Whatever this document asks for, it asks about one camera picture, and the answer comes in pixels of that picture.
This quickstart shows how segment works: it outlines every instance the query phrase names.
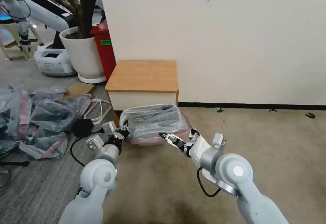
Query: gray carpet floor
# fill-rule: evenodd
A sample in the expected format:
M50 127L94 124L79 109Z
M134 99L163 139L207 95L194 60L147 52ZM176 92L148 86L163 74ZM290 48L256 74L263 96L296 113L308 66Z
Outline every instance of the gray carpet floor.
M29 90L68 86L77 77L42 75L34 62L5 61L0 54L0 87L23 84ZM95 97L106 99L104 85ZM289 223L326 223L326 112L182 108L208 142L215 132L227 137L225 153L244 156L254 170L260 191L273 199ZM92 153L83 143L75 148L83 162ZM19 152L8 160L23 160ZM67 152L62 159L7 167L12 180L0 196L0 223L57 223L79 187L79 166ZM118 185L106 198L103 223L244 223L236 199L226 193L207 198L191 160L170 145L124 145L118 163ZM203 180L208 192L216 187Z

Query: plastic bag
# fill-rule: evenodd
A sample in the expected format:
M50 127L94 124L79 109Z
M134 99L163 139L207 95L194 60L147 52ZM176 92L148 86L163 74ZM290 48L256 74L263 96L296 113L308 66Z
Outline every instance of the plastic bag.
M69 130L81 115L65 104L46 98L39 102L31 115L31 123L52 132Z
M68 90L64 87L40 88L33 91L31 97L36 103L39 103L45 98L54 102L61 102L65 93L68 93Z
M187 134L191 129L188 118L176 105L158 104L126 109L120 116L120 126L128 120L131 143L164 142L159 132Z
M32 156L34 159L61 158L68 148L67 136L64 132L54 134L38 128L36 136L27 143L21 142L19 149Z
M11 138L24 140L32 112L33 100L23 86L9 86L14 92L10 101L10 119L7 123L7 135Z
M0 89L0 113L11 108L11 100L14 93L10 89Z
M19 141L0 140L0 158L9 154L12 150L18 147Z
M82 95L77 95L77 96L74 96L73 98L67 99L67 100L63 101L62 103L67 105L67 107L73 109L80 115L83 115L86 112L89 105L91 104L91 102L92 102L92 99L91 99L90 95L82 94Z

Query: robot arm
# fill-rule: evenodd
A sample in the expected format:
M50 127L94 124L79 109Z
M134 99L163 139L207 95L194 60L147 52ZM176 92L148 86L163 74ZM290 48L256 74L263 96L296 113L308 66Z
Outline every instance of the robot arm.
M103 124L104 142L98 135L87 139L87 146L95 152L80 174L82 191L65 208L59 224L101 224L105 196L116 186L116 165L121 144L128 136L127 125L116 129L114 122Z
M207 180L238 197L238 208L246 223L288 224L277 205L262 195L253 183L253 170L249 162L237 154L223 154L226 138L222 134L215 134L213 147L194 129L189 134L191 143L185 143L174 134L160 135L189 156L196 167L202 169Z

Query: clear plastic bag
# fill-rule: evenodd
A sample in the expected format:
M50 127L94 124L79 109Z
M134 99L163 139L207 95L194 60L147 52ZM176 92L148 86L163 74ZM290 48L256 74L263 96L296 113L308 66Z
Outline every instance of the clear plastic bag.
M54 134L38 128L35 136L27 143L21 142L19 149L34 159L61 158L68 148L67 136L64 132Z
M7 123L7 135L11 138L24 140L32 112L33 100L23 86L10 86L14 92L10 101L10 119Z
M52 132L69 130L81 115L65 104L48 98L39 102L31 115L31 123Z
M164 140L159 132L188 135L191 124L176 105L157 104L126 109L120 116L120 126L128 120L131 143L151 144Z
M74 96L73 98L67 99L63 101L62 103L65 104L67 107L73 109L80 115L83 115L89 105L91 104L92 99L90 95L87 94L82 94L82 95L77 95Z
M0 140L0 158L9 154L12 150L18 147L19 141Z
M48 98L54 102L61 102L65 93L68 93L68 90L64 87L40 88L31 93L31 98L36 103L44 100L45 98Z

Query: black cable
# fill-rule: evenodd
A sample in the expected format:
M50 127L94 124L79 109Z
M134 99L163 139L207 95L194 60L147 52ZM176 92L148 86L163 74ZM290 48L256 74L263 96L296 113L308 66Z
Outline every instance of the black cable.
M71 146L70 146L70 154L71 154L71 156L73 157L73 159L74 159L78 164L80 164L81 166L85 166L82 162L80 162L80 161L79 161L79 160L74 156L74 154L73 154L73 152L72 152L72 148L74 147L74 145L76 144L76 142L78 142L79 140L81 140L81 139L83 139L83 138L85 138L85 137L88 137L88 136L90 136L90 135L93 135L93 134L96 134L96 133L103 133L103 132L104 132L104 131L103 131L103 128L102 128L102 129L100 129L100 130L98 130L98 131L92 132L92 133L90 133L90 134L88 134L88 135L85 135L85 136L82 136L82 137L76 139L76 140L71 144Z
M202 183L201 183L201 181L200 181L200 177L199 177L199 172L201 171L201 169L202 169L202 167L200 167L198 170L197 170L197 179L198 179L198 182L199 182L199 185L200 185L200 187L201 187L201 190L203 190L203 192L204 192L204 194L207 196L207 197L215 197L220 191L221 191L221 189L219 188L215 193L213 193L213 194L208 194L206 191L205 191L205 189L204 189L204 187L203 187L203 185L202 185Z
M7 14L8 16L10 16L11 18L17 18L17 19L26 19L26 18L29 18L30 15L32 14L32 10L31 10L30 6L27 4L27 2L26 2L25 0L23 0L23 1L25 2L26 6L28 7L28 10L29 10L29 13L28 13L27 17L23 17L23 18L22 18L22 17L15 17L15 16L11 15L11 14L9 13L9 10L6 8L5 5L0 5L0 9L1 9L5 14Z

